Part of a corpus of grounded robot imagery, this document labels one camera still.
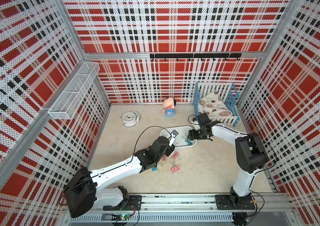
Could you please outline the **white plastic storage box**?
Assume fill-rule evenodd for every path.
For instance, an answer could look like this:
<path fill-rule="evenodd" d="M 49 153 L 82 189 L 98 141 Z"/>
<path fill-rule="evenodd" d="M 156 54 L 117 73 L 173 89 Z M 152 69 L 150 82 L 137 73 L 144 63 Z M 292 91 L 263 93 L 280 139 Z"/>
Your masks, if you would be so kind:
<path fill-rule="evenodd" d="M 193 144 L 191 146 L 187 146 L 187 144 L 184 142 L 184 139 L 182 139 L 182 136 L 185 136 L 188 138 L 188 132 L 189 130 L 192 130 L 192 127 L 190 126 L 166 128 L 161 131 L 160 136 L 169 138 L 170 137 L 169 133 L 172 132 L 173 130 L 176 130 L 178 132 L 178 136 L 176 138 L 176 142 L 178 143 L 178 145 L 175 147 L 175 149 L 191 148 L 197 144 L 197 140 L 193 140 L 192 141 Z"/>

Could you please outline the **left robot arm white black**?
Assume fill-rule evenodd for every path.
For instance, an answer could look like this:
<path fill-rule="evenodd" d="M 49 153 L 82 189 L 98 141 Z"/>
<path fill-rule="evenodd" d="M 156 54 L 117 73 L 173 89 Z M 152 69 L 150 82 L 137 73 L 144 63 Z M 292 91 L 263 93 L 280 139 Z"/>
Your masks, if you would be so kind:
<path fill-rule="evenodd" d="M 124 209 L 129 195 L 123 186 L 109 189 L 108 186 L 126 177 L 151 170 L 163 156 L 175 149 L 175 135 L 160 136 L 148 148 L 139 150 L 132 157 L 103 169 L 89 171 L 83 167 L 64 186 L 64 197 L 70 216 L 77 218 L 92 208 L 111 206 Z"/>

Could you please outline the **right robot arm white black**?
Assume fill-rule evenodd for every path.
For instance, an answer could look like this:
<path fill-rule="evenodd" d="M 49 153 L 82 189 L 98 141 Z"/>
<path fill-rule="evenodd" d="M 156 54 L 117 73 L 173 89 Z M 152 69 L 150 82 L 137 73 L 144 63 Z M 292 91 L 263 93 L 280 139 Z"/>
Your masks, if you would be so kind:
<path fill-rule="evenodd" d="M 236 183 L 231 187 L 231 194 L 243 198 L 251 194 L 252 183 L 257 174 L 269 161 L 262 139 L 256 133 L 243 133 L 224 124 L 209 123 L 195 125 L 188 132 L 188 140 L 205 140 L 218 137 L 234 145 L 239 174 Z"/>

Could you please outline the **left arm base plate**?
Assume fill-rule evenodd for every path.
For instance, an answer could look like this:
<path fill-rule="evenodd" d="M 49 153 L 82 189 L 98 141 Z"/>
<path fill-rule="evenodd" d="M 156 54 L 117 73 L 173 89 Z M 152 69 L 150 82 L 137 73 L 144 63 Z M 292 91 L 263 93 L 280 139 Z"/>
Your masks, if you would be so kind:
<path fill-rule="evenodd" d="M 128 199 L 123 200 L 119 205 L 103 206 L 104 211 L 139 211 L 142 206 L 142 196 L 141 195 L 130 195 Z"/>

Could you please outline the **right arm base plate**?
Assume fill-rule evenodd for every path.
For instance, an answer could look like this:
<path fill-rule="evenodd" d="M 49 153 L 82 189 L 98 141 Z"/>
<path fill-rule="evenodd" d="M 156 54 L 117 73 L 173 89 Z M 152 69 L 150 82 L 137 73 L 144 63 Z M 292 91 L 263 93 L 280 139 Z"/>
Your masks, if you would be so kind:
<path fill-rule="evenodd" d="M 251 194 L 244 197 L 233 195 L 215 195 L 215 204 L 218 210 L 255 210 Z"/>

